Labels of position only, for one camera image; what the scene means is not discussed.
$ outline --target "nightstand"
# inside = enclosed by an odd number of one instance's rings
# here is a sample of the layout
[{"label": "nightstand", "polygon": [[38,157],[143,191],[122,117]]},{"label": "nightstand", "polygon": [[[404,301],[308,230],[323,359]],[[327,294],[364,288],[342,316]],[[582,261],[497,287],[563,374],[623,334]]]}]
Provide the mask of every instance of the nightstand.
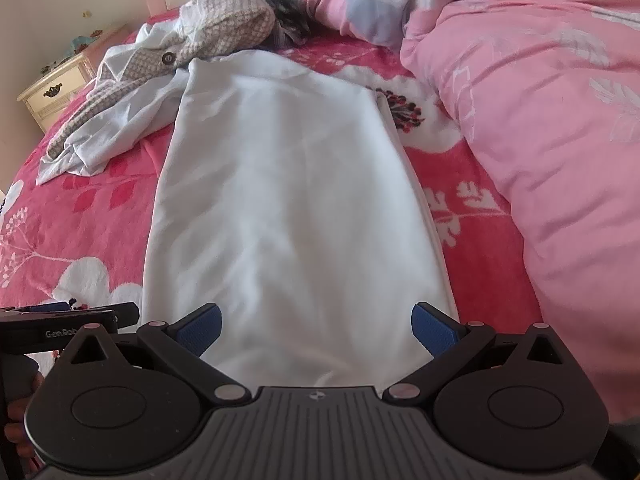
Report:
[{"label": "nightstand", "polygon": [[100,37],[59,67],[44,75],[18,96],[46,132],[69,101],[95,77],[109,47],[123,44],[130,34],[127,26],[105,30]]}]

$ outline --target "drawer handle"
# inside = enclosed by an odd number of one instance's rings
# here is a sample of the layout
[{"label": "drawer handle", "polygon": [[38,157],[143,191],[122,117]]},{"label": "drawer handle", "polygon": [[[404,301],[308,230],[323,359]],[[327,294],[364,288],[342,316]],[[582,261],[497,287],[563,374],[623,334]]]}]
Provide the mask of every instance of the drawer handle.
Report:
[{"label": "drawer handle", "polygon": [[58,83],[55,86],[50,86],[49,90],[47,90],[46,92],[44,92],[44,97],[55,97],[56,95],[58,95],[60,93],[60,89],[62,88],[62,83]]}]

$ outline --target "pink comforter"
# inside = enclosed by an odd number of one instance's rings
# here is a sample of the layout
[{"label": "pink comforter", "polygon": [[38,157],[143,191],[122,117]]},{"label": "pink comforter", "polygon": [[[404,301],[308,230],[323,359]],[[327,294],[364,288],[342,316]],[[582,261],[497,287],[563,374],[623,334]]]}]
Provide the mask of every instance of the pink comforter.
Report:
[{"label": "pink comforter", "polygon": [[[442,239],[462,320],[482,319],[505,332],[523,332],[540,320],[508,204],[442,103],[420,89],[398,56],[333,32],[281,54],[318,72],[386,91]],[[34,150],[9,193],[0,227],[2,306],[52,298],[76,298],[89,306],[140,299],[154,192],[172,126],[114,158],[102,174],[63,175],[36,187],[47,140],[85,94]]]}]

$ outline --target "white wall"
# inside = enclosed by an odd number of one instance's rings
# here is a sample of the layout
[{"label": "white wall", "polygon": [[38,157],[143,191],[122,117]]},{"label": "white wall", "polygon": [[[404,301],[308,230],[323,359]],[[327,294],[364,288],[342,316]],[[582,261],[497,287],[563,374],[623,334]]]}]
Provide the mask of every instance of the white wall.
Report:
[{"label": "white wall", "polygon": [[[91,17],[82,13],[90,11]],[[71,40],[96,28],[141,23],[145,0],[0,0],[0,189],[42,138],[18,94],[58,59]]]}]

